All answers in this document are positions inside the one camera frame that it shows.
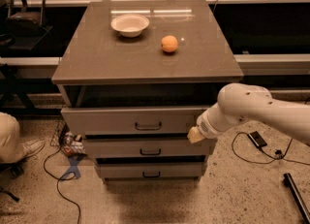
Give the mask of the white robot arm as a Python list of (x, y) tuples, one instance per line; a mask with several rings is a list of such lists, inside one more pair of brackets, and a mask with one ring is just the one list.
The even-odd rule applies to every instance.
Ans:
[(224, 86), (217, 103), (203, 112), (188, 133), (189, 141), (215, 139), (235, 126), (256, 120), (310, 145), (310, 106), (273, 99), (264, 87), (242, 83)]

